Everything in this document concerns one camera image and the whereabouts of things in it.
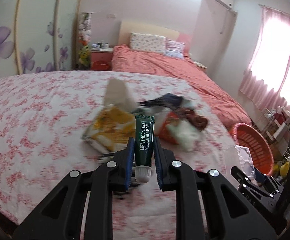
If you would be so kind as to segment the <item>clear plastic blister tray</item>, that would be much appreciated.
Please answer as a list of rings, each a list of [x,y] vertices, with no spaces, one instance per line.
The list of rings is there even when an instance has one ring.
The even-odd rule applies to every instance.
[[[248,147],[234,145],[224,150],[226,172],[230,174],[230,169],[237,166],[247,178],[250,180],[255,179],[255,168]]]

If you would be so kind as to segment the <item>green Mentholatum lip gel tube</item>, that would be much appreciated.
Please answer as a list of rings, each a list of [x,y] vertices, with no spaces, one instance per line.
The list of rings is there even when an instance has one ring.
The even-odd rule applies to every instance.
[[[137,114],[135,121],[135,179],[140,184],[146,184],[152,174],[155,118]]]

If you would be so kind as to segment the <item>white tissue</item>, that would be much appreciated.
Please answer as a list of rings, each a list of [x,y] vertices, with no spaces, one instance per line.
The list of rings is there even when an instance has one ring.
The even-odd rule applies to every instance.
[[[137,102],[128,85],[119,79],[110,79],[103,98],[104,106],[116,106],[125,112],[137,109]]]

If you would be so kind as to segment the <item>red plastic laundry basket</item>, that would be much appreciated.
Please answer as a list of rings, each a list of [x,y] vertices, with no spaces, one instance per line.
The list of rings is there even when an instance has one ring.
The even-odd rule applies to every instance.
[[[250,151],[254,166],[262,173],[271,176],[274,158],[270,146],[264,137],[252,126],[237,123],[229,129],[234,142],[247,147]]]

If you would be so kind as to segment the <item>white fluffy cloth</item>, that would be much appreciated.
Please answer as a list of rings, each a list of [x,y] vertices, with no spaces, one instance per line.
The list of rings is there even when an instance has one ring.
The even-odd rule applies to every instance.
[[[176,129],[176,140],[185,152],[193,152],[202,133],[187,121],[180,121]]]

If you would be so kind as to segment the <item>dark red patterned cloth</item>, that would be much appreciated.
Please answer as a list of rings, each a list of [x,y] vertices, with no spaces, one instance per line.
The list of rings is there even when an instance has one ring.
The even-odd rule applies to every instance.
[[[199,131],[203,131],[208,125],[208,119],[202,115],[198,115],[193,109],[180,107],[177,113],[181,119],[188,121]]]

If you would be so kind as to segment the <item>yellow snack bag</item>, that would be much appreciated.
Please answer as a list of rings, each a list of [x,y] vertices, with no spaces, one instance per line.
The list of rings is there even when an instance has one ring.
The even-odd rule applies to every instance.
[[[135,135],[135,116],[120,108],[103,107],[84,131],[82,139],[101,154],[115,153]]]

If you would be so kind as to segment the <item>floral pink white bedsheet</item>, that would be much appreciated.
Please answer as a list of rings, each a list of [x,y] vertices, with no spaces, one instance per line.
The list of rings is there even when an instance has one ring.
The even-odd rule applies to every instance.
[[[82,134],[102,108],[106,85],[124,81],[137,101],[166,93],[191,100],[208,119],[192,152],[163,143],[176,158],[223,176],[225,151],[234,145],[221,121],[184,80],[123,72],[46,72],[0,79],[0,213],[20,224],[72,170],[92,171],[98,153]]]

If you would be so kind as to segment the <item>pink window curtain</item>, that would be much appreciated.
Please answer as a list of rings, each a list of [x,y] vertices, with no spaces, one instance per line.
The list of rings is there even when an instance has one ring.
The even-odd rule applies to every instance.
[[[262,7],[252,59],[239,90],[255,107],[290,107],[290,15]]]

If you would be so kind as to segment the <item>navy grey folded sock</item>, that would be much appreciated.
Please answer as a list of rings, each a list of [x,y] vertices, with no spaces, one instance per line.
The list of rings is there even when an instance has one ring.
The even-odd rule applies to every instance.
[[[184,96],[179,96],[172,93],[167,93],[157,99],[142,101],[138,104],[139,106],[143,107],[167,107],[171,110],[175,110],[180,107],[194,109],[194,105],[192,104],[191,100],[186,99]]]

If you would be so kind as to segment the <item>right bedside table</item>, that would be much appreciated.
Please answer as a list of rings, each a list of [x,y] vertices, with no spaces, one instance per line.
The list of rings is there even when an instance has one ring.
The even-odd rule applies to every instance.
[[[200,70],[202,70],[205,74],[207,73],[207,67],[203,65],[202,63],[198,61],[193,61],[193,64],[195,64]]]

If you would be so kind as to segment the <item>red bucket under nightstand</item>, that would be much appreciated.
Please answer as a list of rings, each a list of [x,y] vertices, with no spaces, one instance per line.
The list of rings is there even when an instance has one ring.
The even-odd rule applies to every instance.
[[[111,69],[110,63],[106,61],[102,61],[102,60],[95,61],[91,65],[91,70],[94,70],[94,71],[99,71],[99,70],[108,71],[110,69]]]

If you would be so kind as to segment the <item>salmon pink duvet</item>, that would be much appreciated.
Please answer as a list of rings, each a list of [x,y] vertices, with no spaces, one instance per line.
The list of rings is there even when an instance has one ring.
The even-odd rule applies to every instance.
[[[236,123],[251,124],[242,105],[211,80],[190,58],[178,59],[153,52],[131,50],[127,45],[115,46],[112,70],[166,76],[185,80],[202,97],[222,124],[230,128]]]

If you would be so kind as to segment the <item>pink bedside table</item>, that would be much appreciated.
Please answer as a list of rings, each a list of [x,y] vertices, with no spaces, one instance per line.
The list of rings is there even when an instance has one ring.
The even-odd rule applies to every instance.
[[[95,61],[102,60],[102,61],[109,62],[110,66],[111,66],[112,65],[111,61],[112,61],[112,57],[113,57],[113,49],[108,48],[108,49],[93,50],[90,52],[90,57],[91,57],[91,65]]]

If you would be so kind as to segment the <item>striped pink pillow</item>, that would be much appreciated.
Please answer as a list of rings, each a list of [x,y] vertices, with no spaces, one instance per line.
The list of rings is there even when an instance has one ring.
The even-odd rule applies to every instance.
[[[174,57],[177,59],[184,59],[186,45],[183,42],[166,39],[166,51],[165,55],[168,57]]]

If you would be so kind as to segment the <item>floral white pillow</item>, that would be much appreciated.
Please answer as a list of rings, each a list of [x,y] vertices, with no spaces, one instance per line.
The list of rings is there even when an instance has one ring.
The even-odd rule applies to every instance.
[[[152,34],[131,33],[129,47],[134,51],[165,54],[166,37]]]

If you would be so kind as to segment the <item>beige wooden headboard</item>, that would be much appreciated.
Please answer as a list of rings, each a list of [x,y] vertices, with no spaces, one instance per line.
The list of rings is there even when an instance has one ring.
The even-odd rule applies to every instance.
[[[192,41],[191,35],[187,35],[176,30],[146,23],[122,21],[120,25],[117,44],[129,44],[131,33],[165,36],[171,40],[184,42],[187,45],[190,45]]]

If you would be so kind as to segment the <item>wardrobe with purple flowers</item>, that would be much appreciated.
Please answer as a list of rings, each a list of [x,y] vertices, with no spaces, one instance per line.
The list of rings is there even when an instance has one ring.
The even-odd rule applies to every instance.
[[[72,70],[80,0],[0,0],[0,78]]]

